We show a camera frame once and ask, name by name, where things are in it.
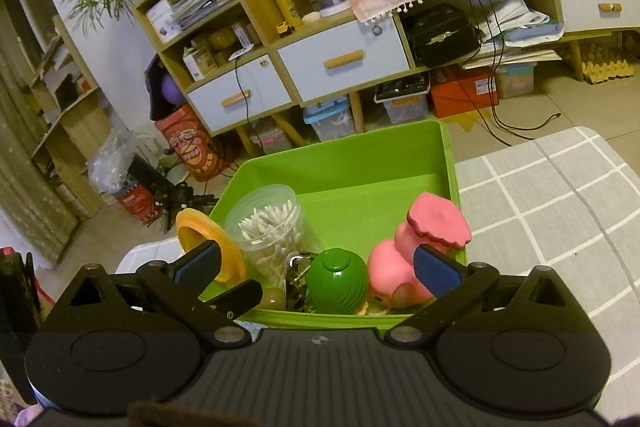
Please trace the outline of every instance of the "metal screw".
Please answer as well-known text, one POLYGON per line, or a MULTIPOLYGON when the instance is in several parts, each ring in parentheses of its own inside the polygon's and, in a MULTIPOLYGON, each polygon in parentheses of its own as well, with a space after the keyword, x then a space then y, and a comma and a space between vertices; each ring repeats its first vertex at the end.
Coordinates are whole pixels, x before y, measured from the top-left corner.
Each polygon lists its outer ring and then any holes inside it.
POLYGON ((400 326, 391 330, 391 338, 396 342, 411 344, 422 338, 422 332, 412 326, 400 326))
POLYGON ((217 341, 225 344, 235 344, 244 339, 244 331, 236 326, 226 326, 216 330, 213 334, 217 341))

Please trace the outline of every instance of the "cotton swab container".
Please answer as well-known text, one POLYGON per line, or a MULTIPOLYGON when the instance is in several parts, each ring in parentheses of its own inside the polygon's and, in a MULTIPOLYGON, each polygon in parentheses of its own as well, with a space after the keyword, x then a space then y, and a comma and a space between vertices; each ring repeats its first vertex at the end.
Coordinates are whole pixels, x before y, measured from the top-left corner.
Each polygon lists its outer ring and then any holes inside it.
POLYGON ((225 231, 277 288, 285 287, 287 255, 322 251, 295 192, 287 185, 268 185, 246 195, 226 217, 225 231))

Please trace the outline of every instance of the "ribbed black surface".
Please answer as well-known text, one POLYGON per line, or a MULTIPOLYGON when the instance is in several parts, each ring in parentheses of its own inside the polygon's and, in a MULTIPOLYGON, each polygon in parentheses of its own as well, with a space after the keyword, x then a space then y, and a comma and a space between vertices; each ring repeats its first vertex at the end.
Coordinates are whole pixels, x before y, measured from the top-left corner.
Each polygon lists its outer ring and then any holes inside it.
MULTIPOLYGON (((426 359, 384 346, 373 331, 266 330, 258 343, 222 351, 175 403, 251 417, 264 427, 602 427, 584 413, 518 421, 473 409, 426 359)), ((34 427, 121 427, 48 413, 34 427)))

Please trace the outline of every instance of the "white drawer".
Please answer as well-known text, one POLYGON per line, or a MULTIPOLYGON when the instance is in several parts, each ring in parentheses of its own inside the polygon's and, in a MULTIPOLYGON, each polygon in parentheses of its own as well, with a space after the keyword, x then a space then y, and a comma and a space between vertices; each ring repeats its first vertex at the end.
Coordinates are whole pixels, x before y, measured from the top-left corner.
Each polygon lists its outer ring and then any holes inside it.
MULTIPOLYGON (((291 102, 268 55, 239 67, 238 79, 244 92, 251 91, 248 96, 250 117, 291 102)), ((235 71, 196 89, 188 97, 213 133, 246 122, 246 104, 235 71)))
POLYGON ((560 0, 560 5, 567 32, 640 26, 640 0, 560 0), (622 12, 603 12, 599 4, 620 4, 622 12))
POLYGON ((393 19, 375 26, 358 21, 336 26, 282 48, 280 56, 305 102, 409 69, 393 19), (374 28, 382 33, 376 35, 374 28), (325 67, 329 60, 360 51, 361 59, 325 67))

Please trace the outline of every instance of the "grid tablecloth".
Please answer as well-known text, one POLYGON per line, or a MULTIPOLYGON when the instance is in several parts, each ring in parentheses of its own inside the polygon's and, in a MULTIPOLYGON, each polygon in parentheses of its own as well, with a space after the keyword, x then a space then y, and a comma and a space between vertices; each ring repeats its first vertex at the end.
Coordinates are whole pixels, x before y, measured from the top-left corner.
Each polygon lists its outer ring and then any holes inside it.
MULTIPOLYGON (((473 231, 469 262, 504 274, 552 266, 612 356, 598 411, 640 413, 640 178, 596 132, 572 128, 456 165, 473 231)), ((132 250, 118 268, 182 254, 177 238, 132 250)))

